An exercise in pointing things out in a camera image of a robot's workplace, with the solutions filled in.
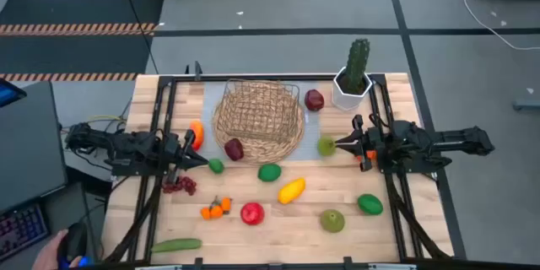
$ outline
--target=wooden table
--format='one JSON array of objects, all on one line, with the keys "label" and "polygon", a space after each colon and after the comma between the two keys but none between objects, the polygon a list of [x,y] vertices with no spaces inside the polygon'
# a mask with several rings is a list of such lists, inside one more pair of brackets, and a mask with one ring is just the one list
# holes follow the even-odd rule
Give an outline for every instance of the wooden table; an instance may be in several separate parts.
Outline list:
[{"label": "wooden table", "polygon": [[[388,73],[386,79],[395,119],[418,122],[407,74]],[[149,130],[157,81],[158,76],[138,77],[127,120],[128,130]],[[318,82],[314,89],[318,89],[326,101],[325,108],[320,111],[321,134],[334,138],[349,135],[353,115],[359,113],[367,117],[371,113],[369,98],[365,98],[356,111],[342,112],[334,107],[330,81]],[[181,138],[189,123],[201,118],[205,106],[204,90],[205,83],[178,84],[171,131],[179,133]],[[164,113],[165,107],[166,98],[162,105]],[[369,126],[369,120],[364,119],[364,127]],[[281,161],[281,177],[268,184],[257,179],[256,165],[233,161],[224,164],[226,169],[222,175],[215,175],[208,167],[186,173],[197,182],[197,193],[192,197],[185,192],[162,194],[155,242],[192,237],[201,239],[203,246],[194,251],[153,254],[152,263],[193,264],[196,257],[203,257],[205,264],[343,262],[343,257],[352,257],[354,262],[398,261],[384,176],[377,168],[360,172],[357,160],[338,150],[324,160]],[[277,201],[279,188],[298,177],[306,179],[305,191],[293,203],[280,204]],[[418,221],[437,245],[451,255],[450,237],[436,184],[418,174],[409,174],[408,182]],[[111,253],[132,224],[139,183],[140,178],[132,177],[111,195],[102,235],[105,256]],[[385,211],[382,215],[367,216],[359,211],[356,199],[363,193],[372,193],[383,202]],[[199,210],[208,206],[216,195],[234,199],[231,214],[222,219],[202,219]],[[241,221],[240,209],[248,202],[259,202],[264,207],[266,217],[262,224],[248,226]],[[319,214],[329,208],[345,215],[345,229],[338,234],[327,233],[319,225]],[[404,219],[402,224],[408,253],[412,255]],[[139,238],[138,258],[143,256],[146,231],[144,226]]]}]

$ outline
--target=black mouse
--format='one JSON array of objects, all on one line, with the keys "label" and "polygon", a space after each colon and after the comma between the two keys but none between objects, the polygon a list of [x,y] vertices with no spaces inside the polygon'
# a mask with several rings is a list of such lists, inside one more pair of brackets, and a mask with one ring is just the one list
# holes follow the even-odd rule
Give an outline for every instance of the black mouse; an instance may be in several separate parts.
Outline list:
[{"label": "black mouse", "polygon": [[84,257],[86,255],[87,243],[86,224],[75,223],[70,225],[67,229],[66,236],[64,236],[58,246],[58,268],[67,269],[75,257]]}]

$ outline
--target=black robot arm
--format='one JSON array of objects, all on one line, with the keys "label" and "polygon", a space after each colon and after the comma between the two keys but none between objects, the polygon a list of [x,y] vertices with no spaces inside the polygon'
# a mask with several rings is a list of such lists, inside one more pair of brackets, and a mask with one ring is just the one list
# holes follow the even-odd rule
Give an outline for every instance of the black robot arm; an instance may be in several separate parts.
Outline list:
[{"label": "black robot arm", "polygon": [[338,148],[360,159],[362,171],[371,169],[371,161],[376,159],[379,167],[385,168],[387,173],[400,170],[431,173],[451,163],[451,159],[440,156],[439,152],[463,151],[487,155],[494,150],[488,134],[479,127],[429,133],[414,122],[394,121],[387,126],[390,132],[384,132],[379,127],[369,127],[363,132],[362,125],[362,116],[356,115],[353,118],[353,132],[336,141]]},{"label": "black robot arm", "polygon": [[105,162],[112,167],[115,176],[166,175],[167,171],[158,170],[160,159],[183,170],[208,163],[192,148],[195,141],[192,130],[186,131],[183,146],[177,134],[163,134],[162,139],[157,132],[163,131],[108,133],[94,130],[88,123],[79,123],[70,127],[65,143],[66,149],[76,154],[105,149]]}]

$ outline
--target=caution tape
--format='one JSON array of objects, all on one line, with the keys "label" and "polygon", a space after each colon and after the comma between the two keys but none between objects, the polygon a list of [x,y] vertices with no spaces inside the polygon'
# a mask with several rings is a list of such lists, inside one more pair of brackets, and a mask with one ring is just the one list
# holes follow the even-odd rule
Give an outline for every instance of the caution tape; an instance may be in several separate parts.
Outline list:
[{"label": "caution tape", "polygon": [[139,73],[0,73],[8,81],[132,81]]},{"label": "caution tape", "polygon": [[0,36],[17,35],[154,35],[156,24],[0,24]]}]

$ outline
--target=yellow lemon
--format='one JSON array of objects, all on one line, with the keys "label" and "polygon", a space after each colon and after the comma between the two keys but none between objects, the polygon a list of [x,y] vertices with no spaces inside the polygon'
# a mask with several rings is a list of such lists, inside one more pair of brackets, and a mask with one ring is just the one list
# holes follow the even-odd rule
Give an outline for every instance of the yellow lemon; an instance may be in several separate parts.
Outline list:
[{"label": "yellow lemon", "polygon": [[296,199],[305,189],[305,179],[299,178],[291,181],[279,190],[278,200],[282,204],[287,204]]}]

